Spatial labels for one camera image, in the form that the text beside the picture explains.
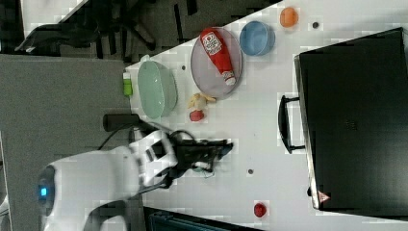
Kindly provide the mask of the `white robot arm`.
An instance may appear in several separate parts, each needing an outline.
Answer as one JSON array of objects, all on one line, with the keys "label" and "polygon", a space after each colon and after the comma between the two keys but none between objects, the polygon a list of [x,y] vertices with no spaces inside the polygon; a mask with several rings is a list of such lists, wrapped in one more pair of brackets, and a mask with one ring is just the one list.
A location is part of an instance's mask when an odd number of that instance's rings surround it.
[{"label": "white robot arm", "polygon": [[131,231],[128,200],[169,188],[191,168],[211,172],[232,149],[227,140],[156,130],[128,145],[55,161],[38,178],[40,231]]}]

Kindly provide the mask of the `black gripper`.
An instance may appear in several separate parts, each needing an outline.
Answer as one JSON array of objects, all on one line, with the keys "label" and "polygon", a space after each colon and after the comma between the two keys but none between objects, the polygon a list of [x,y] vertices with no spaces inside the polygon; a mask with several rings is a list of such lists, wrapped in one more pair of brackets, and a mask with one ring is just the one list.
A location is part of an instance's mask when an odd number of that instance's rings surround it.
[{"label": "black gripper", "polygon": [[196,168],[196,163],[203,164],[203,169],[212,173],[215,158],[221,158],[222,154],[228,154],[234,147],[233,143],[221,141],[177,141],[174,152],[177,165],[172,169],[173,177],[181,177],[187,170]]}]

